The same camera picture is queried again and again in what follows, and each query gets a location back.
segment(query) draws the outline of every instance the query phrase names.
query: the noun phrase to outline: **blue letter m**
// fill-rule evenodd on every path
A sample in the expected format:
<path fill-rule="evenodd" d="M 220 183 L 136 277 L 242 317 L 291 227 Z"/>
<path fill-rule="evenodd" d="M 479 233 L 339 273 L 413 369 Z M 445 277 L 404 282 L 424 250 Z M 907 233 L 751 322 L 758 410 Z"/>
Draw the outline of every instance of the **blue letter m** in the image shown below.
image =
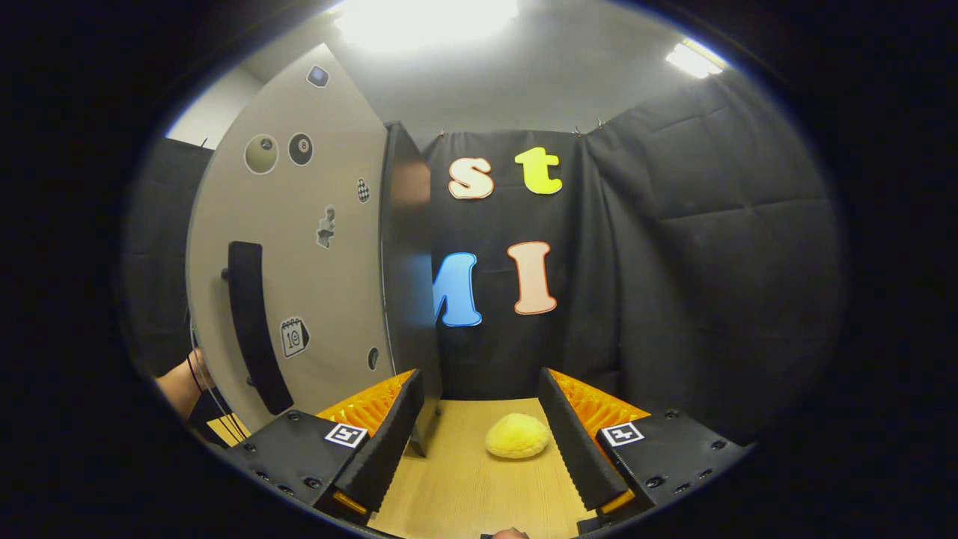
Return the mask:
<path fill-rule="evenodd" d="M 432 306 L 439 317 L 445 303 L 443 324 L 450 327 L 474 326 L 482 321 L 472 302 L 472 267 L 476 255 L 471 252 L 454 252 L 446 256 L 439 266 L 439 273 L 432 283 Z"/>

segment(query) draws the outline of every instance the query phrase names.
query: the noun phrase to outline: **eight ball sticker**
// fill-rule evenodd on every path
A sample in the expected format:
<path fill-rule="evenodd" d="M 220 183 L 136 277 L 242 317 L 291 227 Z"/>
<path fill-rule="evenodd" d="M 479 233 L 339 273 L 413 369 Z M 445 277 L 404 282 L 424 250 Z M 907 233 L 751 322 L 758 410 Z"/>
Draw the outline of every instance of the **eight ball sticker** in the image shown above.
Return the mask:
<path fill-rule="evenodd" d="M 644 438 L 642 433 L 640 433 L 639 430 L 635 428 L 635 425 L 632 425 L 631 423 L 624 423 L 614 427 L 606 427 L 602 429 L 602 434 L 612 447 L 637 442 Z"/>
<path fill-rule="evenodd" d="M 289 139 L 289 158 L 300 167 L 312 159 L 312 141 L 305 133 L 296 133 Z"/>
<path fill-rule="evenodd" d="M 354 448 L 359 445 L 359 442 L 362 441 L 365 435 L 366 429 L 338 423 L 332 428 L 329 434 L 326 434 L 326 439 L 332 443 Z"/>
<path fill-rule="evenodd" d="M 280 338 L 283 341 L 283 355 L 291 358 L 306 350 L 309 346 L 309 331 L 301 318 L 293 316 L 280 326 Z"/>

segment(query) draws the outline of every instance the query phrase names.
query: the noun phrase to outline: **ball sticker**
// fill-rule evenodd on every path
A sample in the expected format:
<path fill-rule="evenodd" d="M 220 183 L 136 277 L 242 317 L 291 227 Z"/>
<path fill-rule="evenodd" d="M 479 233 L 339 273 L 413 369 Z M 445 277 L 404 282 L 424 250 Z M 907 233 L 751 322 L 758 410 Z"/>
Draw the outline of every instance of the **ball sticker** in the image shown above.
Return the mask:
<path fill-rule="evenodd" d="M 276 166 L 276 140 L 267 134 L 258 134 L 246 143 L 246 168 L 255 175 L 264 175 Z"/>
<path fill-rule="evenodd" d="M 280 326 L 280 337 L 283 339 L 283 355 L 287 358 L 303 352 L 309 346 L 309 331 L 298 316 L 283 320 L 283 325 Z"/>
<path fill-rule="evenodd" d="M 330 73 L 318 65 L 309 68 L 306 80 L 317 88 L 325 88 L 330 82 Z"/>
<path fill-rule="evenodd" d="M 356 195 L 359 197 L 359 201 L 364 204 L 369 201 L 369 185 L 366 184 L 366 180 L 363 178 L 360 178 L 359 181 L 356 182 Z"/>
<path fill-rule="evenodd" d="M 289 158 L 300 167 L 312 159 L 312 141 L 305 133 L 296 133 L 289 139 Z"/>
<path fill-rule="evenodd" d="M 366 354 L 366 364 L 369 365 L 370 370 L 376 370 L 376 362 L 379 361 L 379 349 L 373 346 L 369 349 L 369 353 Z"/>
<path fill-rule="evenodd" d="M 330 240 L 336 235 L 336 208 L 332 204 L 326 206 L 326 217 L 319 220 L 319 228 L 316 229 L 316 244 L 323 249 L 330 248 Z"/>

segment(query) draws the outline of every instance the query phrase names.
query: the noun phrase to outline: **calendar sticker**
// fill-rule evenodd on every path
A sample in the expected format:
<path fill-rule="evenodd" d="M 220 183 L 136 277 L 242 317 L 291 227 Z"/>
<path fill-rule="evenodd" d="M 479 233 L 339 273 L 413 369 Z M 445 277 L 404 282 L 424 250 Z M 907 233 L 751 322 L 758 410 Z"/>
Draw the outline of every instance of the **calendar sticker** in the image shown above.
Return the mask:
<path fill-rule="evenodd" d="M 291 358 L 306 350 L 309 346 L 309 330 L 306 323 L 298 316 L 292 316 L 283 321 L 280 326 L 280 337 L 283 341 L 283 355 Z"/>

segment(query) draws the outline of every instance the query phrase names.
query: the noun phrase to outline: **wooden table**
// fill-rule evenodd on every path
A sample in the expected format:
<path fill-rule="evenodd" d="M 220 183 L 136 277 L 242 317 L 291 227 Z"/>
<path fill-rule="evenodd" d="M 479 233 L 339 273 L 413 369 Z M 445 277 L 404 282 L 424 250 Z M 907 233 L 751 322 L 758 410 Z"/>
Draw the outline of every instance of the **wooden table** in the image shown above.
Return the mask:
<path fill-rule="evenodd" d="M 502 416 L 528 413 L 542 421 L 537 399 L 442 401 L 427 458 L 407 450 L 382 508 L 367 526 L 407 539 L 478 539 L 516 527 L 530 539 L 570 539 L 586 511 L 555 439 L 521 460 L 486 451 L 486 432 Z M 219 431 L 218 422 L 210 426 Z M 229 443 L 236 443 L 229 438 Z"/>

